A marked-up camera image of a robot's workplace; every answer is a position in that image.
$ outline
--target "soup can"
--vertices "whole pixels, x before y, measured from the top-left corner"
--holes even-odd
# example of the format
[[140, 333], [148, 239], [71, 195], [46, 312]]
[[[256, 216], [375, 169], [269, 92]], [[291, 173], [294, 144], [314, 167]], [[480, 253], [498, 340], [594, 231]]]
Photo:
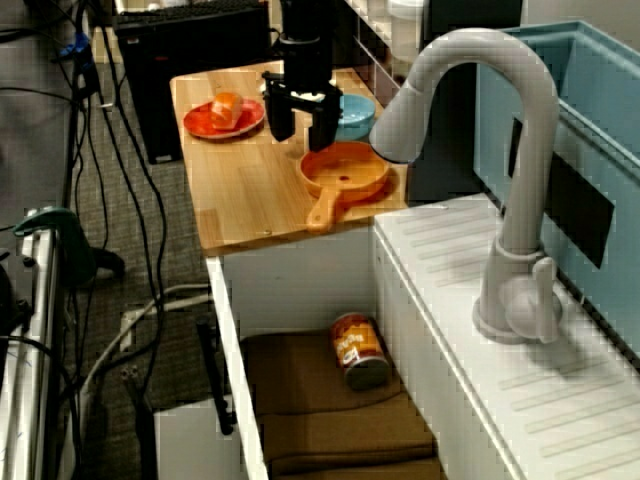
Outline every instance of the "soup can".
[[387, 380], [391, 367], [367, 316], [340, 316], [331, 326], [330, 335], [349, 387], [367, 390]]

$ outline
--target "green clamp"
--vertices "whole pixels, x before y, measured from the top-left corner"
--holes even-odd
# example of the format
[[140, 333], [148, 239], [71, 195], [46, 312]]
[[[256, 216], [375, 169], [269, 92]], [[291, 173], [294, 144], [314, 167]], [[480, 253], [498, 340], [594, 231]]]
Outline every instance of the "green clamp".
[[97, 266], [93, 251], [87, 242], [78, 217], [62, 207], [45, 207], [26, 217], [13, 227], [16, 237], [25, 237], [38, 230], [55, 229], [64, 251], [62, 283], [65, 287], [76, 287], [91, 280]]

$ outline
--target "blue bowl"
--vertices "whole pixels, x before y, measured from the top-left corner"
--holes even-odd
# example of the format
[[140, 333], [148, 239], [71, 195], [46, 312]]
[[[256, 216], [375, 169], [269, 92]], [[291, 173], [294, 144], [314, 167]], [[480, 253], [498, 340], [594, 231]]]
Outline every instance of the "blue bowl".
[[375, 104], [362, 95], [345, 94], [340, 97], [342, 118], [338, 122], [336, 141], [357, 140], [373, 127]]

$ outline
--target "orange plate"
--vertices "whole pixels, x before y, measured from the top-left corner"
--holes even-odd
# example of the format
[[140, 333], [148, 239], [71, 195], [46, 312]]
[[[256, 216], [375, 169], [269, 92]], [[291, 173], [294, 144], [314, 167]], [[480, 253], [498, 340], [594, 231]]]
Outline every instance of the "orange plate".
[[335, 207], [375, 195], [387, 181], [389, 164], [362, 142], [337, 142], [319, 152], [308, 152], [298, 163], [305, 187], [319, 197], [307, 217], [307, 230], [329, 231]]
[[244, 99], [242, 115], [233, 130], [217, 130], [211, 120], [211, 103], [205, 103], [192, 109], [184, 117], [184, 128], [191, 135], [210, 140], [237, 137], [258, 126], [264, 119], [264, 107], [255, 100]]

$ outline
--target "faucet handle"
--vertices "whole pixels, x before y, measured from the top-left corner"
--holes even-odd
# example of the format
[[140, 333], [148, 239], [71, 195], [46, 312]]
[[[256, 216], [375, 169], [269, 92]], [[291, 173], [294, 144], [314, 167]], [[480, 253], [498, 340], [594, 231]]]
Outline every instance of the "faucet handle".
[[558, 338], [558, 323], [562, 317], [562, 305], [553, 293], [553, 282], [558, 273], [558, 266], [551, 257], [538, 260], [533, 266], [532, 274], [538, 293], [537, 336], [543, 343], [550, 343]]

